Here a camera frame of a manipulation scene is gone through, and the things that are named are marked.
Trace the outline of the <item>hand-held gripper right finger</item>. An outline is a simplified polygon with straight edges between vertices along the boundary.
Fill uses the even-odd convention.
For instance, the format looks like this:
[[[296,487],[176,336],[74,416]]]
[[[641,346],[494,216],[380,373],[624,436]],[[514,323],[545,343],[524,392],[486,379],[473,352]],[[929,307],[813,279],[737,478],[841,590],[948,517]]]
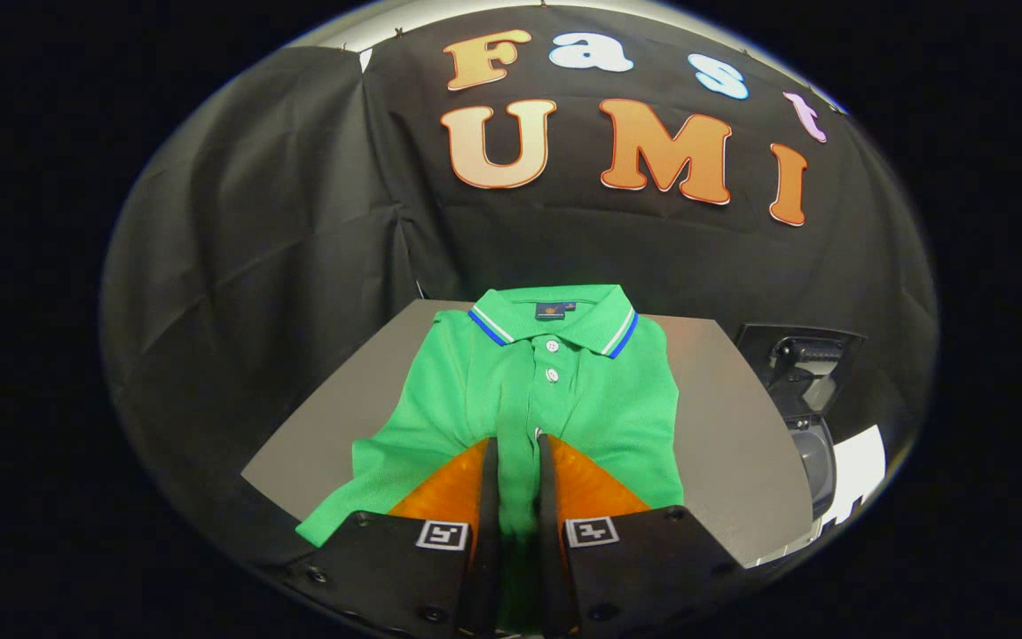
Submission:
[[[547,638],[666,638],[749,590],[749,572],[686,507],[653,509],[551,433],[540,453]]]

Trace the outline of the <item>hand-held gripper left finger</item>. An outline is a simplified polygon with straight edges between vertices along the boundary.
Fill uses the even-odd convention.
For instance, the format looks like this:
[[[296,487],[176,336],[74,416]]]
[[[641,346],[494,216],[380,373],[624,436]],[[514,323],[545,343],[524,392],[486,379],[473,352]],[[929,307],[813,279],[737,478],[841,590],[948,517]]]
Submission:
[[[493,638],[498,442],[471,446],[389,512],[358,510],[285,566],[296,595],[381,638]]]

